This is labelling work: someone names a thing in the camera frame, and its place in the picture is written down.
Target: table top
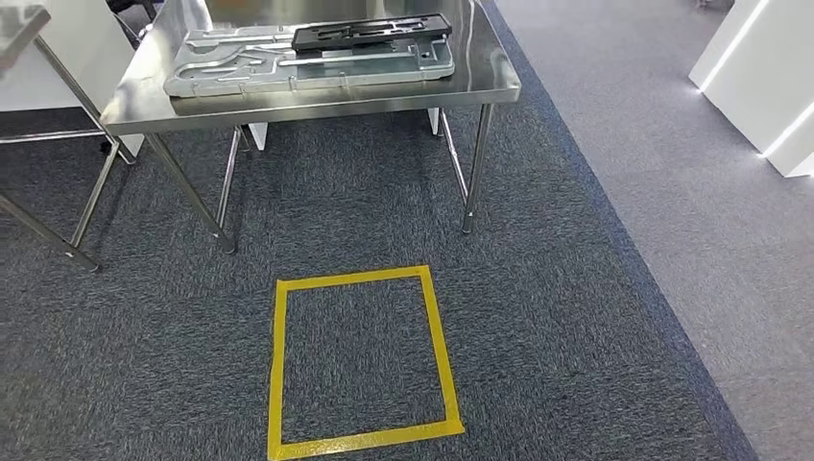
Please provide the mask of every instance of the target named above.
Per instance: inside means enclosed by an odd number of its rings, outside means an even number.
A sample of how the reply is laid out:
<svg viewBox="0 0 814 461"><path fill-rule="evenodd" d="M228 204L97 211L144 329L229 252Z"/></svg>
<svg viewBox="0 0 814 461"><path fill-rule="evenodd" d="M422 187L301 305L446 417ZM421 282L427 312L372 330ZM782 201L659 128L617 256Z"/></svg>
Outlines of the table top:
<svg viewBox="0 0 814 461"><path fill-rule="evenodd" d="M436 81L170 98L163 84L191 30L441 12L455 73ZM112 134L161 133L383 111L509 103L520 79L477 0L167 0L102 114Z"/></svg>
<svg viewBox="0 0 814 461"><path fill-rule="evenodd" d="M51 15L42 5L29 2L0 5L0 72L12 68L17 58Z"/></svg>

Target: led light strip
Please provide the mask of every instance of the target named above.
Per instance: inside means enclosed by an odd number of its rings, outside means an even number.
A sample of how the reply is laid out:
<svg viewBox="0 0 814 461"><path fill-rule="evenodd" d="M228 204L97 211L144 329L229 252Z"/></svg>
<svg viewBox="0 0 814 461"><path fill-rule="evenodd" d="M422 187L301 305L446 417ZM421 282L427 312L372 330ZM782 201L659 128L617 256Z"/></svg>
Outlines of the led light strip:
<svg viewBox="0 0 814 461"><path fill-rule="evenodd" d="M712 67L712 72L709 72L709 75L706 76L706 80L704 80L704 83L698 88L700 92L703 93L704 91L706 91L706 89L709 87L709 84L712 83L712 80L715 78L716 75L718 75L718 72L720 72L721 67L723 67L724 63L730 58L732 52L735 51L737 45L740 44L741 40L743 40L743 37L746 36L746 33L749 32L749 30L752 28L754 22L757 20L757 17L760 16L760 13L763 12L763 9L766 8L766 5L768 5L770 1L771 0L760 0L760 3L758 3L757 6L754 7L752 14L750 14L749 17L746 19L746 22L743 23L743 26L740 28L737 35L735 35L735 38L732 40L732 43L730 43L730 46L727 47L726 51L724 51L724 54L721 55L721 59L718 60L718 63L715 64L715 67Z"/></svg>
<svg viewBox="0 0 814 461"><path fill-rule="evenodd" d="M793 122L791 122L791 125L789 125L788 127L786 127L785 130L783 130L783 133L781 133L780 136L777 139L775 139L775 142L773 142L772 145L769 146L769 149L766 149L766 152L760 154L758 157L766 158L773 154L783 144L783 142L785 142L785 140L788 139L788 137L792 135L794 131L797 130L797 128L799 128L803 123L805 123L805 120L808 117L810 117L812 113L814 113L814 102L809 104L808 107L805 108L805 110L796 119L794 119Z"/></svg>

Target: white display stand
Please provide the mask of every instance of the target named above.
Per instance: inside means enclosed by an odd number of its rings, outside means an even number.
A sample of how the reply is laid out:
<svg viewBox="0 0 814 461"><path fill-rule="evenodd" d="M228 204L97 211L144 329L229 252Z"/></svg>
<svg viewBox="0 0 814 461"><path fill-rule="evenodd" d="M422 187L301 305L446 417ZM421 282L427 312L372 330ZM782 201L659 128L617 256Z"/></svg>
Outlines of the white display stand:
<svg viewBox="0 0 814 461"><path fill-rule="evenodd" d="M254 139L258 151L266 150L266 133L269 131L268 123L250 123L249 131Z"/></svg>
<svg viewBox="0 0 814 461"><path fill-rule="evenodd" d="M814 174L814 1L738 0L689 78L784 177Z"/></svg>
<svg viewBox="0 0 814 461"><path fill-rule="evenodd" d="M133 50L105 0L42 0L51 21L40 32L101 112ZM0 111L80 107L48 61L31 44L0 80ZM137 155L144 136L122 136Z"/></svg>

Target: stainless steel table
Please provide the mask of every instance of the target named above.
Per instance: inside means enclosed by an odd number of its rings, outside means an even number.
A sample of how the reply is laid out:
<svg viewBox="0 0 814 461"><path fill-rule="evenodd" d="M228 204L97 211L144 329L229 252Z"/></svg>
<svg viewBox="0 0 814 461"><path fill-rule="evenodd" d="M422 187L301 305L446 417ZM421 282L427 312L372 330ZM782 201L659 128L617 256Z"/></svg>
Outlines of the stainless steel table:
<svg viewBox="0 0 814 461"><path fill-rule="evenodd" d="M125 144L121 142L118 136L111 134L101 125L99 122L101 115L99 110L96 109L96 106L87 94L85 94L71 73L68 72L57 55L55 55L48 44L45 43L45 40L39 36L39 32L50 20L51 15L42 5L35 1L17 2L14 5L0 5L0 76L2 76L3 72L14 66L23 50L33 42L39 52L42 53L42 56L51 64L51 67L54 68L62 81L73 92L84 111L99 129L5 136L0 137L0 145L104 135L108 138L111 148L108 152L108 158L102 167L102 171L96 180L96 184L93 186L90 198L88 198L85 204L84 211L79 219L79 224L74 230L70 240L62 238L59 234L48 228L41 221L37 220L28 210L3 192L0 192L0 208L5 209L49 243L59 248L65 255L75 259L85 268L93 272L99 269L99 264L80 251L87 226L93 217L96 203L99 201L99 196L102 193L105 182L108 180L110 167L116 158L116 154L128 164L134 163L135 157Z"/></svg>
<svg viewBox="0 0 814 461"><path fill-rule="evenodd" d="M290 92L176 99L162 85L186 33L256 25L299 25L443 13L452 24L455 73L445 79L397 85L367 85ZM478 1L467 0L167 0L102 114L115 134L143 133L196 212L230 253L223 217L234 166L236 129L227 161L217 216L190 185L161 132L240 126L408 109L481 106L468 184L461 172L443 109L437 111L465 202L464 232L472 230L493 105L515 102L520 80Z"/></svg>

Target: gray vinyl floor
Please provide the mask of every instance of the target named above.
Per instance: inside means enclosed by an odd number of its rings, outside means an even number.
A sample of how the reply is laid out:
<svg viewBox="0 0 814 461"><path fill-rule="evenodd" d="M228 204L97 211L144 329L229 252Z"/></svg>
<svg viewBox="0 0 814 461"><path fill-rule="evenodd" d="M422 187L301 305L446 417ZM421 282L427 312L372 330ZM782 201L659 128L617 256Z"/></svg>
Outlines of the gray vinyl floor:
<svg viewBox="0 0 814 461"><path fill-rule="evenodd" d="M724 14L497 3L761 459L810 460L814 180L783 179L693 91Z"/></svg>

